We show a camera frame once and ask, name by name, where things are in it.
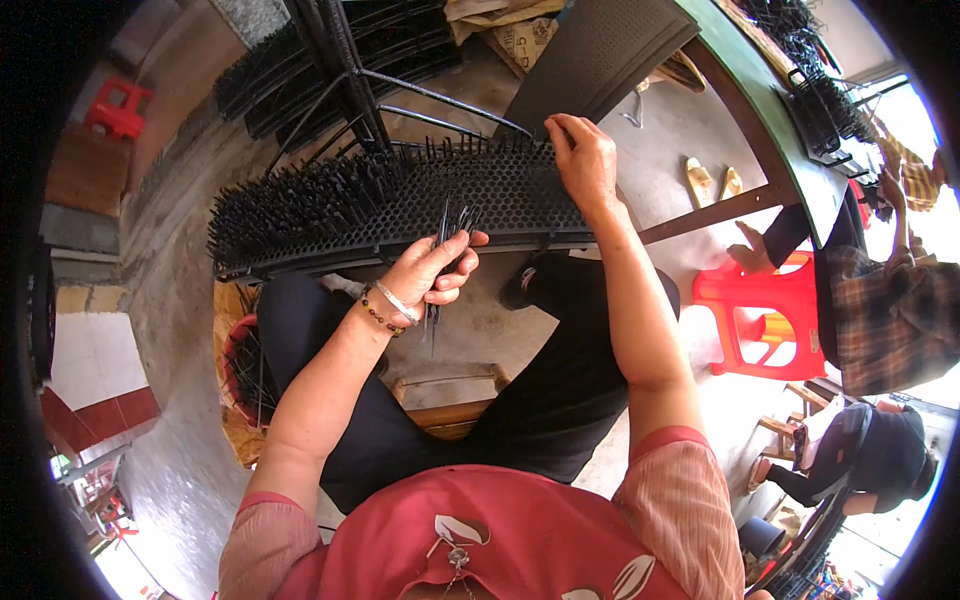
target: bracelet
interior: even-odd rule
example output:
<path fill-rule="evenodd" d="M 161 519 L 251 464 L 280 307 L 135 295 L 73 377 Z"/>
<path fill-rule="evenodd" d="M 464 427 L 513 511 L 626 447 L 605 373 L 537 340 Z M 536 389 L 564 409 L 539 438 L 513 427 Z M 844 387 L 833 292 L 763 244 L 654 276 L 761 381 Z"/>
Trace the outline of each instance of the bracelet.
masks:
<path fill-rule="evenodd" d="M 370 306 L 370 301 L 367 300 L 367 292 L 369 292 L 369 291 L 370 291 L 370 288 L 369 288 L 369 287 L 366 288 L 366 289 L 363 291 L 363 294 L 360 295 L 360 303 L 363 304 L 363 307 L 367 309 L 367 312 L 369 312 L 370 315 L 371 315 L 372 317 L 374 317 L 378 323 L 384 323 L 384 322 L 386 321 L 386 319 L 384 319 L 382 316 L 380 316 L 380 315 L 373 309 L 373 307 Z M 400 337 L 400 334 L 407 330 L 406 327 L 397 327 L 396 325 L 394 325 L 394 324 L 392 324 L 392 323 L 387 323 L 387 328 L 394 332 L 394 337 L 395 337 L 395 338 Z"/>
<path fill-rule="evenodd" d="M 379 279 L 374 281 L 373 285 L 376 287 L 376 289 L 380 290 L 380 294 L 383 294 L 383 297 L 386 298 L 387 301 L 396 308 L 396 310 L 400 311 L 400 314 L 403 315 L 403 318 L 410 322 L 411 327 L 417 326 L 417 317 L 414 317 L 413 314 L 407 310 L 407 307 L 403 305 L 403 302 L 396 299 L 396 296 L 394 296 L 391 291 L 387 289 L 387 286 L 380 283 Z"/>

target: white tile wall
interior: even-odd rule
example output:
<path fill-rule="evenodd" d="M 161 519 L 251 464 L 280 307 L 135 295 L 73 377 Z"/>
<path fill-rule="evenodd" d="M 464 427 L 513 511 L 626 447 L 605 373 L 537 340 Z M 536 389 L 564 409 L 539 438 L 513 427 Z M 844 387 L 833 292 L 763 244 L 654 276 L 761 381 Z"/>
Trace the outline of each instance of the white tile wall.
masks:
<path fill-rule="evenodd" d="M 51 388 L 73 410 L 148 385 L 126 313 L 57 314 Z"/>

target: necklace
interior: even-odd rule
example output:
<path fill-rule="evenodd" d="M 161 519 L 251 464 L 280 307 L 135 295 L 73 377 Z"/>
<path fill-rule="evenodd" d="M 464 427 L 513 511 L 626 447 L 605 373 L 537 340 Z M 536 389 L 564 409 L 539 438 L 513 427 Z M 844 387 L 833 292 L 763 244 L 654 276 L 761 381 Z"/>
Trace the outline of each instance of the necklace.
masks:
<path fill-rule="evenodd" d="M 446 598 L 446 595 L 450 593 L 450 590 L 453 588 L 453 584 L 457 583 L 458 579 L 463 582 L 464 589 L 467 590 L 470 600 L 476 600 L 476 597 L 473 595 L 473 590 L 471 590 L 470 586 L 467 585 L 467 579 L 460 573 L 461 567 L 470 562 L 470 556 L 467 554 L 467 550 L 464 550 L 460 546 L 454 545 L 453 549 L 446 553 L 446 559 L 450 561 L 450 564 L 453 565 L 453 579 L 451 579 L 450 583 L 446 585 L 444 595 L 440 597 L 440 600 L 444 600 L 444 598 Z"/>

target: plaid shirt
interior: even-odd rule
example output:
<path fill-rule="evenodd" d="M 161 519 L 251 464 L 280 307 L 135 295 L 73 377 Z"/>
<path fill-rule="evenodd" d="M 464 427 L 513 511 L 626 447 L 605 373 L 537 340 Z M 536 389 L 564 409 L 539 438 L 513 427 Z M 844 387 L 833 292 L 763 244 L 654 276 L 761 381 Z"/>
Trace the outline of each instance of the plaid shirt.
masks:
<path fill-rule="evenodd" d="M 885 264 L 850 246 L 827 260 L 847 394 L 910 388 L 960 360 L 960 265 L 916 265 L 904 246 Z"/>

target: red plastic stool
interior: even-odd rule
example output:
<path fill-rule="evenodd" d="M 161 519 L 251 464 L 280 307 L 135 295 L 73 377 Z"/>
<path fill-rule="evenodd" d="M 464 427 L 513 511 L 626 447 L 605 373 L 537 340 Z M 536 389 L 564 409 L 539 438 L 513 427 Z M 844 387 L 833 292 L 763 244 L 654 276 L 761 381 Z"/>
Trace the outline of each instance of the red plastic stool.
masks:
<path fill-rule="evenodd" d="M 870 207 L 860 202 L 866 197 L 860 184 L 856 180 L 849 180 L 849 182 L 853 197 L 856 198 L 857 206 L 860 208 L 860 222 L 863 223 L 863 230 L 866 231 L 870 228 Z"/>
<path fill-rule="evenodd" d="M 714 374 L 737 372 L 767 379 L 802 381 L 827 374 L 817 333 L 817 290 L 813 252 L 796 251 L 784 265 L 803 265 L 796 271 L 744 276 L 732 260 L 719 269 L 701 271 L 693 280 L 693 303 L 713 312 L 723 348 L 723 362 L 713 363 Z M 757 319 L 737 308 L 772 308 L 777 312 Z M 743 358 L 740 343 L 765 342 L 766 354 L 756 363 Z M 784 342 L 797 345 L 786 365 L 765 363 Z"/>
<path fill-rule="evenodd" d="M 124 99 L 119 105 L 109 100 L 110 92 L 115 90 L 124 94 Z M 153 97 L 154 93 L 149 89 L 111 77 L 100 87 L 96 100 L 86 112 L 84 127 L 93 128 L 99 125 L 114 139 L 128 137 L 135 140 L 143 133 L 143 117 L 136 113 L 136 108 L 140 105 L 142 98 Z"/>

